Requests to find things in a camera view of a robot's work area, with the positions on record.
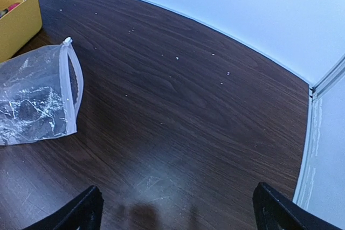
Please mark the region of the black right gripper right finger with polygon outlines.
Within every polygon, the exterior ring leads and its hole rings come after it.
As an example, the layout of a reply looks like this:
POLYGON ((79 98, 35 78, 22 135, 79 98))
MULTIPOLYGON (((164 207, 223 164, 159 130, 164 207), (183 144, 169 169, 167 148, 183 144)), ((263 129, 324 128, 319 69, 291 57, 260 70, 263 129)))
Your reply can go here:
POLYGON ((303 210, 265 182, 255 188, 252 202, 257 229, 338 229, 303 210))

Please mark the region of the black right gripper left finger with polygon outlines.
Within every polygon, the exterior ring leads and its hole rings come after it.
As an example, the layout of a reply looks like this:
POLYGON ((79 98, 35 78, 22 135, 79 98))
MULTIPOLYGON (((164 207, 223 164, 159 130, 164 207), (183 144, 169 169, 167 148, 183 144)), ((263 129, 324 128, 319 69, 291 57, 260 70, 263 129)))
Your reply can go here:
POLYGON ((90 186, 62 208, 26 229, 100 229, 104 199, 90 186))

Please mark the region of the clear zip top bag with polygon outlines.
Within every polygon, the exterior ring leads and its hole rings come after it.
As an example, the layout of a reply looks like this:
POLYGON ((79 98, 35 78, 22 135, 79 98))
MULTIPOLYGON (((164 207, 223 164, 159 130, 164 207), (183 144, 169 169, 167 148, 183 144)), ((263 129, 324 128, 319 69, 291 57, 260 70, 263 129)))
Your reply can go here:
POLYGON ((76 133, 83 91, 70 37, 1 63, 1 145, 76 133))

